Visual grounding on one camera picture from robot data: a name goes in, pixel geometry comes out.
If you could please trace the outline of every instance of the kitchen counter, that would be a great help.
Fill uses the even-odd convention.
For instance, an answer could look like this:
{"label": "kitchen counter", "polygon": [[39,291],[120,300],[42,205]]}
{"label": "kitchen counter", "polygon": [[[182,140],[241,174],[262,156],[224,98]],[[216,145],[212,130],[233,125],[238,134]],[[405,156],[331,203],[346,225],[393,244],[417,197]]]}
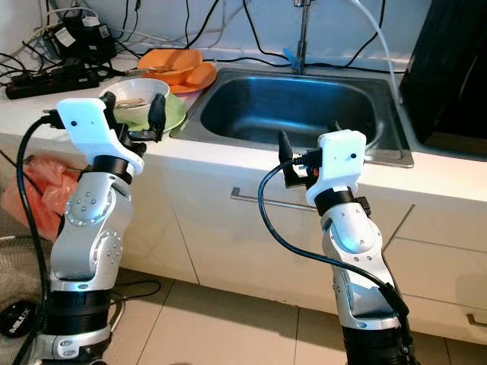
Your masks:
{"label": "kitchen counter", "polygon": [[[133,60],[116,59],[115,68],[131,68]],[[269,70],[268,66],[218,65],[222,67],[255,68]],[[388,75],[362,71],[310,70],[314,75],[343,75],[388,79]],[[66,97],[97,97],[108,84],[120,78],[103,82],[99,88],[72,91],[20,100],[8,100],[2,91],[0,96],[0,146],[18,144],[28,126],[35,122],[42,110],[56,107],[56,103]],[[182,96],[190,107],[199,93]],[[367,163],[359,185],[362,194],[381,189],[384,196],[415,205],[428,205],[436,208],[461,209],[471,212],[487,211],[487,163],[463,159],[455,154],[440,152],[420,145],[409,123],[404,108],[399,108],[399,116],[412,150],[415,166],[410,169],[387,167]],[[64,131],[41,128],[30,144],[35,148],[48,151],[75,152]],[[271,170],[278,164],[274,151],[232,147],[220,144],[208,144],[170,138],[168,135],[159,144],[150,144],[145,155],[145,162],[161,167],[178,167],[180,160],[186,160],[187,169],[211,171],[218,165],[243,167],[251,170]]]}

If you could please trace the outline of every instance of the cabinet door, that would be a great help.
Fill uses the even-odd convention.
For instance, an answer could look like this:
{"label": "cabinet door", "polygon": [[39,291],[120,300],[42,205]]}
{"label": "cabinet door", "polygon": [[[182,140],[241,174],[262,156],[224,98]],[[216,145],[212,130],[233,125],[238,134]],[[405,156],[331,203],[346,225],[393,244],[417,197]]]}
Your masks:
{"label": "cabinet door", "polygon": [[[230,167],[213,167],[213,174],[201,170],[164,174],[201,284],[334,313],[330,267],[280,246],[265,228],[255,202],[231,199],[235,187],[241,195],[256,198],[264,173]],[[281,174],[271,180],[265,197],[305,205],[304,188],[285,189],[282,180]],[[287,241],[322,252],[317,212],[266,207]]]}
{"label": "cabinet door", "polygon": [[134,178],[134,216],[124,239],[122,267],[196,283],[161,174],[161,169],[146,166]]}
{"label": "cabinet door", "polygon": [[385,256],[404,294],[487,309],[487,254],[394,238]]}
{"label": "cabinet door", "polygon": [[487,252],[487,213],[440,210],[416,205],[397,237]]}
{"label": "cabinet door", "polygon": [[410,310],[413,331],[487,344],[487,310],[409,295],[403,297]]}

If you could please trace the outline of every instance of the sink basin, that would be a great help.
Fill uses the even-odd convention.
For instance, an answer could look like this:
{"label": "sink basin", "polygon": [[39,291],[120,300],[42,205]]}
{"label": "sink basin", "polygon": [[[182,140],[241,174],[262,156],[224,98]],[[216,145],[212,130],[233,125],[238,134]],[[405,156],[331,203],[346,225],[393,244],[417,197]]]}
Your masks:
{"label": "sink basin", "polygon": [[367,137],[367,161],[413,165],[384,80],[222,69],[188,116],[171,137],[277,151],[284,130],[302,153],[338,122]]}

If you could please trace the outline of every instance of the orange plate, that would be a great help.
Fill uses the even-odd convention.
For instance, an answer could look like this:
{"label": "orange plate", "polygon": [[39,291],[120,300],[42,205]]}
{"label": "orange plate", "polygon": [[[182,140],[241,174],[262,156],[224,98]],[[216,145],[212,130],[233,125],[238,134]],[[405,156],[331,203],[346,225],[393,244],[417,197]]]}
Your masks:
{"label": "orange plate", "polygon": [[210,86],[216,80],[216,68],[211,63],[203,62],[181,85],[171,85],[173,94],[192,93]]}
{"label": "orange plate", "polygon": [[173,71],[145,72],[142,77],[175,85],[182,84],[202,61],[201,52],[195,49],[153,49],[138,61],[137,68],[170,66]]}

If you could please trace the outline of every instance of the faucet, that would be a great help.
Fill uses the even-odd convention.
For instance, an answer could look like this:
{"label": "faucet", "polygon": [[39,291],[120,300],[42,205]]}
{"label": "faucet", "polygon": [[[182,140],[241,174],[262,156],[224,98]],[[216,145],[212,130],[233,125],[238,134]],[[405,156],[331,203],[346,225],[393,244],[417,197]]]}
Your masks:
{"label": "faucet", "polygon": [[304,73],[304,64],[306,62],[306,31],[312,1],[313,0],[294,0],[294,6],[296,8],[303,8],[303,16],[301,18],[301,38],[299,39],[298,50],[296,52],[297,62],[292,67],[292,71],[295,74],[300,75]]}

